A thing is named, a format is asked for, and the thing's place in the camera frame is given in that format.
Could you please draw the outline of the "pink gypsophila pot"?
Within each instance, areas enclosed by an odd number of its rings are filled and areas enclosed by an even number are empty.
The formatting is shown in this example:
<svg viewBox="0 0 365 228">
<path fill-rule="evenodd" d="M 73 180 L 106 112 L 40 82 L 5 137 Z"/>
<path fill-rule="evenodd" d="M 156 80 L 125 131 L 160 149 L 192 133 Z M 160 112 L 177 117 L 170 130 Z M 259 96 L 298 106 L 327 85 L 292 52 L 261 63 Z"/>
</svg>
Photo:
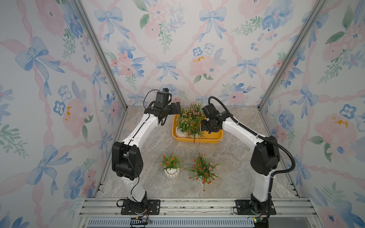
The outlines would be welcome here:
<svg viewBox="0 0 365 228">
<path fill-rule="evenodd" d="M 188 117 L 191 119 L 204 119 L 205 118 L 205 115 L 202 111 L 202 107 L 199 103 L 191 104 L 188 107 L 186 113 L 187 113 Z"/>
<path fill-rule="evenodd" d="M 176 136 L 178 138 L 188 138 L 189 121 L 187 118 L 178 117 L 176 122 Z"/>
<path fill-rule="evenodd" d="M 182 107 L 178 119 L 186 119 L 188 117 L 188 108 Z"/>
</svg>

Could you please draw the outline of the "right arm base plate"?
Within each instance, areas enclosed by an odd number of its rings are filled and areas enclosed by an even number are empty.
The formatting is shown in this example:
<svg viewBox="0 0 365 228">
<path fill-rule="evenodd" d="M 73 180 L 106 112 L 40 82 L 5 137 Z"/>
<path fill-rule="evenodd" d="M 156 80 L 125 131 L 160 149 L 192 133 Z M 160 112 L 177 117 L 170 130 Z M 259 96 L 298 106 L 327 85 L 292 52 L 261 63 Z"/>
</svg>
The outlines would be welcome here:
<svg viewBox="0 0 365 228">
<path fill-rule="evenodd" d="M 238 215 L 251 215 L 251 216 L 259 216 L 261 214 L 267 215 L 270 212 L 270 215 L 276 215 L 276 209 L 271 202 L 271 206 L 269 208 L 268 201 L 259 202 L 252 201 L 250 199 L 237 199 L 235 200 L 235 208 L 236 214 Z"/>
</svg>

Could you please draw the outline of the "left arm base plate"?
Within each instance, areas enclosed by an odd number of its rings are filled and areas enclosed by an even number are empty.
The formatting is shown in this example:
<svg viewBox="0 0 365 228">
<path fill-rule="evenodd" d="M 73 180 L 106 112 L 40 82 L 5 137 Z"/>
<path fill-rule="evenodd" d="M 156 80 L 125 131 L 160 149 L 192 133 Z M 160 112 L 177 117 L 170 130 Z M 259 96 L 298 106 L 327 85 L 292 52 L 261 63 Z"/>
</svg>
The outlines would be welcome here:
<svg viewBox="0 0 365 228">
<path fill-rule="evenodd" d="M 130 199 L 123 200 L 121 215 L 159 215 L 161 200 L 160 199 L 144 199 L 142 202 L 134 202 Z"/>
</svg>

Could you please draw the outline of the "red flower pot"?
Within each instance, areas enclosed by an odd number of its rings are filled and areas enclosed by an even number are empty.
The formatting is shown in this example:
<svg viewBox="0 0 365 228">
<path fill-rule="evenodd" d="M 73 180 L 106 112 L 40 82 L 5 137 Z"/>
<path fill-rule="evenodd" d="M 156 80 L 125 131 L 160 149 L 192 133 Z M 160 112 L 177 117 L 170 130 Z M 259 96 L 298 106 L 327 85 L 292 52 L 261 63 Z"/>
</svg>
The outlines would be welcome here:
<svg viewBox="0 0 365 228">
<path fill-rule="evenodd" d="M 163 167 L 165 176 L 169 180 L 174 181 L 179 175 L 181 163 L 182 161 L 180 156 L 176 155 L 175 153 L 171 153 L 169 156 L 163 156 L 160 166 Z"/>
<path fill-rule="evenodd" d="M 194 156 L 192 164 L 187 164 L 184 170 L 191 172 L 190 179 L 199 181 L 203 185 L 203 191 L 205 191 L 206 185 L 212 185 L 220 177 L 217 174 L 218 167 L 222 162 L 215 162 L 214 159 L 207 158 L 205 154 L 198 153 Z"/>
<path fill-rule="evenodd" d="M 187 134 L 189 138 L 193 139 L 193 142 L 195 142 L 196 139 L 201 138 L 203 135 L 201 130 L 202 120 L 204 120 L 202 117 L 193 117 L 188 121 Z"/>
</svg>

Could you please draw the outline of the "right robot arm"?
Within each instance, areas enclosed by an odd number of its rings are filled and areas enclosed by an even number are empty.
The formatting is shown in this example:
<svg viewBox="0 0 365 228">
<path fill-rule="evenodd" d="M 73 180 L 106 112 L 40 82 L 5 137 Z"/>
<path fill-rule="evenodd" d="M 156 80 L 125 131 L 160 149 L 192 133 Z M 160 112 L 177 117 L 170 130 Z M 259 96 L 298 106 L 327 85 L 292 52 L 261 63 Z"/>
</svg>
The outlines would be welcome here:
<svg viewBox="0 0 365 228">
<path fill-rule="evenodd" d="M 219 112 L 213 104 L 202 108 L 206 116 L 202 130 L 226 131 L 244 142 L 251 150 L 251 167 L 255 171 L 255 185 L 249 209 L 254 214 L 269 214 L 272 209 L 273 173 L 280 161 L 279 149 L 273 137 L 265 137 L 239 122 L 229 111 Z"/>
</svg>

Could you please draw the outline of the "yellow plastic storage box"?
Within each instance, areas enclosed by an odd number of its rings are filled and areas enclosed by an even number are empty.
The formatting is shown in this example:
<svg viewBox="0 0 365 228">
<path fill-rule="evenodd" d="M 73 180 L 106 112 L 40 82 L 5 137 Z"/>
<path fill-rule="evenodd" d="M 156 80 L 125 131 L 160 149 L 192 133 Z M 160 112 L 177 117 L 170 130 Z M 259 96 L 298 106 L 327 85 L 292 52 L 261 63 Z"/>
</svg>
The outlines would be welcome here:
<svg viewBox="0 0 365 228">
<path fill-rule="evenodd" d="M 172 135 L 174 139 L 178 142 L 184 143 L 218 143 L 223 138 L 223 130 L 220 130 L 217 133 L 208 133 L 206 131 L 203 132 L 202 136 L 197 139 L 193 138 L 181 138 L 177 136 L 176 127 L 177 127 L 177 119 L 178 115 L 174 116 L 173 127 L 172 127 Z"/>
</svg>

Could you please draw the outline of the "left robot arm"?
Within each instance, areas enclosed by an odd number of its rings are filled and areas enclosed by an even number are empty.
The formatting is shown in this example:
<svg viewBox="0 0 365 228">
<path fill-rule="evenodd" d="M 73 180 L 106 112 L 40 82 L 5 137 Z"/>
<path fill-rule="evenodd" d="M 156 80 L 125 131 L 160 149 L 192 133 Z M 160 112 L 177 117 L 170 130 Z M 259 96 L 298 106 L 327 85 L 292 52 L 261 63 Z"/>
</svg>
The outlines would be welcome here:
<svg viewBox="0 0 365 228">
<path fill-rule="evenodd" d="M 169 115 L 179 114 L 181 106 L 179 102 L 171 102 L 172 94 L 168 88 L 156 91 L 155 100 L 144 108 L 135 129 L 123 141 L 112 146 L 112 171 L 122 179 L 128 192 L 123 204 L 117 205 L 122 215 L 145 215 L 157 207 L 157 201 L 152 201 L 151 207 L 148 205 L 147 193 L 141 183 L 144 167 L 141 149 L 150 133 L 158 125 L 164 125 Z"/>
</svg>

